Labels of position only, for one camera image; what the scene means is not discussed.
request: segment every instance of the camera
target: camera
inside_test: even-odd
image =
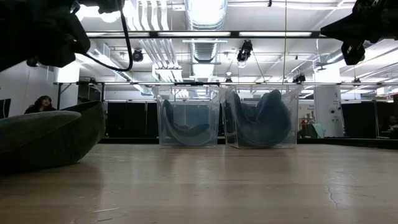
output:
[[[141,62],[144,59],[142,54],[142,49],[134,49],[134,53],[132,54],[132,60],[135,62]]]
[[[347,65],[365,58],[365,40],[375,44],[380,39],[398,39],[398,1],[357,0],[352,13],[321,28],[321,34],[343,41],[341,52]]]
[[[245,62],[251,56],[250,52],[253,50],[253,45],[250,40],[244,40],[242,47],[239,50],[237,60],[238,62]]]

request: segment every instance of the cable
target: cable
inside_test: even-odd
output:
[[[285,69],[286,69],[286,41],[287,41],[287,0],[285,0],[285,56],[284,56],[284,79],[285,82]]]
[[[254,50],[251,50],[251,51],[253,52],[254,59],[256,59],[256,63],[257,63],[257,66],[259,67],[259,70],[260,70],[260,74],[261,74],[262,79],[264,80],[264,82],[267,82],[267,81],[266,81],[266,78],[264,78],[264,74],[262,74],[262,71],[261,71],[259,62],[257,61],[256,54],[254,53]]]
[[[109,68],[109,69],[118,71],[118,72],[128,72],[128,71],[130,71],[131,68],[132,68],[132,50],[131,50],[129,32],[127,31],[126,18],[124,17],[124,13],[123,13],[123,1],[124,1],[124,0],[119,0],[119,11],[120,11],[120,17],[121,17],[121,20],[122,20],[124,38],[126,39],[127,51],[128,51],[128,54],[129,54],[129,66],[128,66],[127,68],[116,68],[116,67],[107,65],[107,64],[105,64],[105,63],[99,61],[98,59],[96,59],[96,58],[94,58],[94,57],[88,55],[87,53],[82,54],[82,55],[84,55],[84,56],[86,56],[86,57],[92,59],[92,60],[95,61],[96,63],[98,63],[98,64],[100,64],[100,65],[102,65],[102,66],[104,66],[104,67],[106,67],[106,68]]]

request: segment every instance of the dark hair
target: dark hair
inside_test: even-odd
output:
[[[49,97],[49,96],[41,96],[41,97],[39,97],[39,99],[36,100],[36,102],[34,104],[34,107],[37,108],[37,109],[42,107],[43,100],[45,100],[45,99],[49,99],[50,100],[50,105],[47,108],[52,108],[52,104],[51,104],[52,100],[51,100],[51,97]]]

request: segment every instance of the air duct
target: air duct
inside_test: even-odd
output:
[[[188,30],[223,29],[227,0],[184,0],[184,3]],[[193,62],[211,63],[217,55],[218,44],[192,43],[190,49]],[[214,65],[192,65],[192,70],[198,77],[209,77],[213,74]]]

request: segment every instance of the dark green cushion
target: dark green cushion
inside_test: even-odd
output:
[[[1,150],[3,153],[0,154],[0,172],[35,170],[76,163],[105,132],[103,108],[98,101],[76,105],[64,111],[19,117],[9,118],[12,119],[12,124],[0,120],[0,133],[9,131],[7,136],[10,137],[4,139],[6,143],[2,145],[8,148]],[[27,126],[35,128],[25,131]],[[13,145],[13,142],[20,139],[23,139],[21,143]]]

